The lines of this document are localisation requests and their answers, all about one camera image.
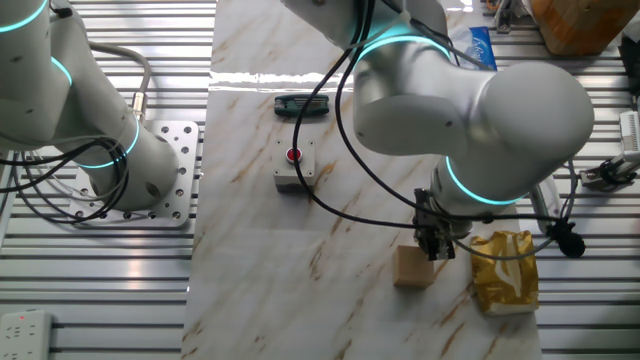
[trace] blue package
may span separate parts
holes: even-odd
[[[489,37],[489,28],[486,26],[472,27],[471,35],[473,35],[473,58],[492,68],[498,70],[496,58],[491,48],[491,38]]]

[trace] orange container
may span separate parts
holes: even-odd
[[[640,0],[532,0],[533,16],[556,55],[601,53],[640,9]]]

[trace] small brown box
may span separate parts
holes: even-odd
[[[393,253],[393,285],[426,289],[434,282],[433,262],[417,246],[399,245]]]

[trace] cardboard box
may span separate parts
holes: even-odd
[[[533,16],[556,55],[601,53],[640,9],[640,0],[532,0]]]
[[[393,253],[393,285],[427,288],[435,281],[433,261],[417,246],[399,245]]]

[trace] metal base plate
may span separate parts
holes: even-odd
[[[178,157],[179,169],[176,183],[169,193],[153,208],[123,212],[111,210],[104,219],[95,219],[78,225],[80,228],[109,227],[109,228],[178,228],[189,219],[191,209],[191,192],[194,183],[196,164],[196,148],[198,145],[198,125],[192,121],[148,121],[146,128],[158,135],[173,147]],[[188,148],[186,154],[181,151]],[[82,189],[88,197],[95,196],[91,188],[89,176],[79,170],[75,183],[76,189]],[[71,200],[69,210],[72,214],[81,211],[91,214],[100,208],[102,203],[90,203]]]

